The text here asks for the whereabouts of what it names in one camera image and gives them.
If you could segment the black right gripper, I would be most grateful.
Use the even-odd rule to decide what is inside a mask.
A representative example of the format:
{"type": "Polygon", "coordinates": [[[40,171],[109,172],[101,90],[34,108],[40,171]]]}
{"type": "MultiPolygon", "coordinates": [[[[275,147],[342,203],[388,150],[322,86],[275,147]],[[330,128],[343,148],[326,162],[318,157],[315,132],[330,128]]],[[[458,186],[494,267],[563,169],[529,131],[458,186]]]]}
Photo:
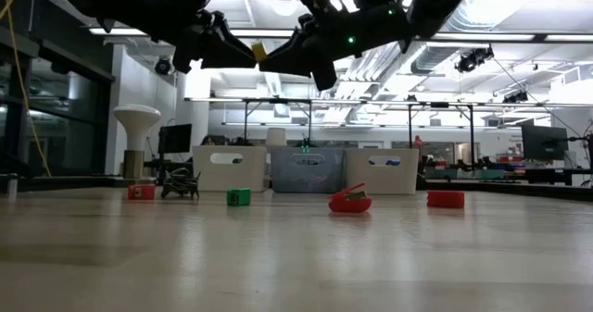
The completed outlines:
{"type": "Polygon", "coordinates": [[[410,38],[406,13],[395,6],[338,13],[320,28],[315,18],[298,18],[297,22],[289,42],[260,60],[259,69],[312,78],[318,91],[329,90],[336,83],[333,60],[359,56],[377,46],[410,38]],[[327,56],[301,47],[311,36],[327,56]]]}

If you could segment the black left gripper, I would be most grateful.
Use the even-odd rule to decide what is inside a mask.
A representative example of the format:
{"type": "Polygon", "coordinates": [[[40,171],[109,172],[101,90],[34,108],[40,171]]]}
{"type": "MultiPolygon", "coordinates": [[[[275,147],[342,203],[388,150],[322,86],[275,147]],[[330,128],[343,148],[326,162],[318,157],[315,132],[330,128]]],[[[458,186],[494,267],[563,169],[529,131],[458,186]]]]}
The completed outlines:
{"type": "Polygon", "coordinates": [[[197,23],[185,27],[175,44],[173,66],[189,73],[191,62],[201,60],[202,69],[252,69],[253,52],[232,34],[223,13],[199,13],[197,23]]]}

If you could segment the black staple remover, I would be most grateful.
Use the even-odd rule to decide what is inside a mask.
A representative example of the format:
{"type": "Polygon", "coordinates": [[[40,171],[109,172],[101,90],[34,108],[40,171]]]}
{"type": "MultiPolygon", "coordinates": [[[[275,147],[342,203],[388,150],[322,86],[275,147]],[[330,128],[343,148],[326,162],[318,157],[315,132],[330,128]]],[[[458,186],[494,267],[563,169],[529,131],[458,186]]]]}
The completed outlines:
{"type": "Polygon", "coordinates": [[[201,172],[194,177],[188,168],[177,168],[166,174],[163,181],[161,197],[166,198],[170,193],[176,193],[180,197],[189,195],[192,199],[200,198],[198,183],[201,172]]]}

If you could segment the green mini stapler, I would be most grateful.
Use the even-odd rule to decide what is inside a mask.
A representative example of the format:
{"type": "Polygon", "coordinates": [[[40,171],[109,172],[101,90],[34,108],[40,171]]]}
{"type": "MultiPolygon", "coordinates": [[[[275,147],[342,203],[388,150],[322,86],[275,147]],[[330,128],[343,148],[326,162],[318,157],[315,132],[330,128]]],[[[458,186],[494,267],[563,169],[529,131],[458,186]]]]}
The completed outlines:
{"type": "Polygon", "coordinates": [[[251,190],[249,188],[230,189],[226,193],[227,206],[249,206],[251,190]]]}

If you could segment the red mini stapler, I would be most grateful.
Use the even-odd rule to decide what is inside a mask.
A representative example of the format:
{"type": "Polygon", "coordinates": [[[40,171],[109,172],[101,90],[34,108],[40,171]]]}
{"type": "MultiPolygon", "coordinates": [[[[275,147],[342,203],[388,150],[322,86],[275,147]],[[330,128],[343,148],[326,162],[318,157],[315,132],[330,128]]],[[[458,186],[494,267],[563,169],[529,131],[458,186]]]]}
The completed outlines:
{"type": "Polygon", "coordinates": [[[429,207],[464,208],[465,194],[460,191],[428,191],[427,205],[429,207]]]}
{"type": "Polygon", "coordinates": [[[155,184],[135,184],[127,189],[129,200],[154,200],[156,197],[155,184]]]}
{"type": "Polygon", "coordinates": [[[347,187],[343,191],[332,194],[328,206],[335,213],[364,213],[372,205],[372,199],[363,190],[365,183],[347,187]]]}

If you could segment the white cylindrical container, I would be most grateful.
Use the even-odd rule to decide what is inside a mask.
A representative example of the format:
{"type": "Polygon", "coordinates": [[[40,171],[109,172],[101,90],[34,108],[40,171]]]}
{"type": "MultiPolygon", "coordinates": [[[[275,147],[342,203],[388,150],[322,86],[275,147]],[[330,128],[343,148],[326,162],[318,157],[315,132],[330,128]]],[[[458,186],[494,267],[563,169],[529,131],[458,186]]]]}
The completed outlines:
{"type": "Polygon", "coordinates": [[[287,146],[286,129],[270,127],[267,129],[266,146],[287,146]]]}

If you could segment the black computer monitor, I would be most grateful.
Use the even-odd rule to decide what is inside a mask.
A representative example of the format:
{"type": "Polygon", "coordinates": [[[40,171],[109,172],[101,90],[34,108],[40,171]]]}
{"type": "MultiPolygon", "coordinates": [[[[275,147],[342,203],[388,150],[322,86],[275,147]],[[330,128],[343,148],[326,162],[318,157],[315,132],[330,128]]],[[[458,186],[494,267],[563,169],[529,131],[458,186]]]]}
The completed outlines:
{"type": "Polygon", "coordinates": [[[158,133],[158,153],[164,155],[189,152],[191,135],[191,124],[161,127],[158,133]]]}
{"type": "Polygon", "coordinates": [[[564,160],[568,151],[565,128],[522,126],[524,158],[529,160],[564,160]]]}

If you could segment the white mushroom lamp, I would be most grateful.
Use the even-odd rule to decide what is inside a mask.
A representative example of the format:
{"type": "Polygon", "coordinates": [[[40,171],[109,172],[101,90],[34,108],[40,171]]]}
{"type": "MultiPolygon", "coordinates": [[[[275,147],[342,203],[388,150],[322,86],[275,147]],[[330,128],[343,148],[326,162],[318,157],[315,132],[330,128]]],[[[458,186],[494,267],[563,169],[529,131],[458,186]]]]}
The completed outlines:
{"type": "Polygon", "coordinates": [[[150,129],[161,118],[161,113],[144,105],[120,105],[113,114],[126,131],[127,145],[123,155],[123,178],[138,180],[143,178],[145,160],[145,138],[150,129]]]}

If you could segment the grey plastic bin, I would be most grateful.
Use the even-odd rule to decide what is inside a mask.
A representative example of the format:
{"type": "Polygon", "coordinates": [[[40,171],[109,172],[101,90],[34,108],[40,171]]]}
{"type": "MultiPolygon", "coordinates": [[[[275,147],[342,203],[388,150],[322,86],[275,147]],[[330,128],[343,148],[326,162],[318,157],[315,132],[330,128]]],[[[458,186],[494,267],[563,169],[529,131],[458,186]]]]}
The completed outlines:
{"type": "Polygon", "coordinates": [[[339,148],[273,149],[271,187],[276,193],[337,193],[345,184],[345,159],[339,148]]]}

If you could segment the white plastic bin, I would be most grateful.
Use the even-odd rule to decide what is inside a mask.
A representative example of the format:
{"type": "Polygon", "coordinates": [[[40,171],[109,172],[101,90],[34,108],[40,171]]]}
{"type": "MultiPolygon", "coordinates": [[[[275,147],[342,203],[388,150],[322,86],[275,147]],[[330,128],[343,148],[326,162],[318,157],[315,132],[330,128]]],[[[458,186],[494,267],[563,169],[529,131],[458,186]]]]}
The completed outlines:
{"type": "Polygon", "coordinates": [[[200,173],[198,188],[204,192],[226,192],[264,188],[267,149],[260,146],[199,145],[192,148],[194,173],[200,173]]]}
{"type": "Polygon", "coordinates": [[[370,194],[415,194],[419,155],[415,148],[347,149],[347,186],[364,182],[370,194]],[[387,166],[385,162],[390,158],[399,159],[400,165],[387,166]]]}

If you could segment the black aluminium table frame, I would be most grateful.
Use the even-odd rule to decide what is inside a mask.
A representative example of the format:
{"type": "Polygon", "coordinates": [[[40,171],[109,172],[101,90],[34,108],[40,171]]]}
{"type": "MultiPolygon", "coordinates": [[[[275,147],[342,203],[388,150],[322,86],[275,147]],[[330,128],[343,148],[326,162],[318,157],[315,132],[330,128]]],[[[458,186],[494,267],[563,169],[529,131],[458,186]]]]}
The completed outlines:
{"type": "MultiPolygon", "coordinates": [[[[107,176],[17,178],[19,192],[53,191],[95,187],[126,188],[129,182],[107,176]]],[[[593,188],[559,185],[538,185],[480,181],[428,181],[420,185],[419,191],[442,190],[483,193],[505,193],[544,197],[593,204],[593,188]]]]}

